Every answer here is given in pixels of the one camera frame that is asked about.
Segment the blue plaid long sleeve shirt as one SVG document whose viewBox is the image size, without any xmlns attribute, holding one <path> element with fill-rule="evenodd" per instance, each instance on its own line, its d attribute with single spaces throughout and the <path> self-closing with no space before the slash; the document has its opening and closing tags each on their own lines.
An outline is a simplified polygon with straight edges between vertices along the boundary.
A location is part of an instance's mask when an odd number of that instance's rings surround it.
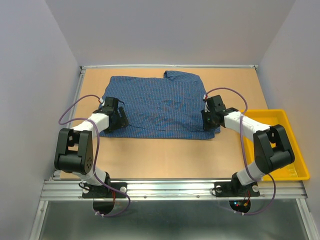
<svg viewBox="0 0 320 240">
<path fill-rule="evenodd" d="M 201 111 L 206 93 L 201 78 L 193 73 L 166 70 L 162 78 L 112 76 L 103 97 L 114 97 L 129 125 L 106 138 L 210 140 L 220 128 L 205 131 Z"/>
</svg>

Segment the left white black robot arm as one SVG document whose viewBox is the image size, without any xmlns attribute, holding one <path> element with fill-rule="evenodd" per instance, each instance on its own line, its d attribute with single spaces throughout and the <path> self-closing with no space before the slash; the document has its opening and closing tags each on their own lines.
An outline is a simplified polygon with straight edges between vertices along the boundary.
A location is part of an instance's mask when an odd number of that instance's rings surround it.
<svg viewBox="0 0 320 240">
<path fill-rule="evenodd" d="M 115 97 L 100 98 L 100 107 L 89 118 L 78 118 L 82 123 L 72 128 L 62 128 L 58 133 L 54 167 L 80 178 L 78 186 L 83 195 L 93 198 L 116 197 L 111 189 L 110 175 L 99 169 L 98 153 L 94 153 L 93 140 L 100 142 L 100 133 L 110 134 L 129 125 L 123 106 L 124 102 Z"/>
</svg>

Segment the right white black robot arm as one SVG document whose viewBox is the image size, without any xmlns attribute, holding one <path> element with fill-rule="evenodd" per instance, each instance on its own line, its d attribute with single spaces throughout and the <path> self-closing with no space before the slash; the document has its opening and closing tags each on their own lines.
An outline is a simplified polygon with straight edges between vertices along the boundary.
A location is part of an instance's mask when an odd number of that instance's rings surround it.
<svg viewBox="0 0 320 240">
<path fill-rule="evenodd" d="M 247 193 L 258 196 L 259 192 L 253 190 L 258 181 L 295 161 L 293 148 L 282 125 L 260 123 L 233 107 L 226 108 L 220 95 L 204 96 L 203 101 L 205 107 L 201 114 L 205 131 L 224 127 L 253 143 L 253 162 L 246 163 L 244 169 L 234 173 L 230 181 L 222 181 L 215 186 L 215 196 L 240 197 Z"/>
</svg>

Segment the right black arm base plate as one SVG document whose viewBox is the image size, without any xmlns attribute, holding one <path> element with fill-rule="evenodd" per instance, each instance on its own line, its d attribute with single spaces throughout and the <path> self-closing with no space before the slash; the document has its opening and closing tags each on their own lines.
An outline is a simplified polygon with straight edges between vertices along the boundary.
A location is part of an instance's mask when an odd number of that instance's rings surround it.
<svg viewBox="0 0 320 240">
<path fill-rule="evenodd" d="M 211 194 L 218 198 L 259 197 L 260 191 L 256 182 L 243 186 L 234 185 L 230 181 L 219 181 L 214 184 Z"/>
</svg>

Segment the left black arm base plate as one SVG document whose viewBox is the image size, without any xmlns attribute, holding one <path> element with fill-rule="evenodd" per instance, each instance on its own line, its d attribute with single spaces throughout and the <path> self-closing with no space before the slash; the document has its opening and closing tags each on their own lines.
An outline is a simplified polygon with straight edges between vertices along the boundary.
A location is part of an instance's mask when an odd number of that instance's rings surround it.
<svg viewBox="0 0 320 240">
<path fill-rule="evenodd" d="M 80 182 L 78 186 L 82 189 L 83 199 L 125 199 L 127 193 L 127 184 L 125 182 L 112 182 L 112 190 L 103 185 L 90 185 L 87 182 Z"/>
</svg>

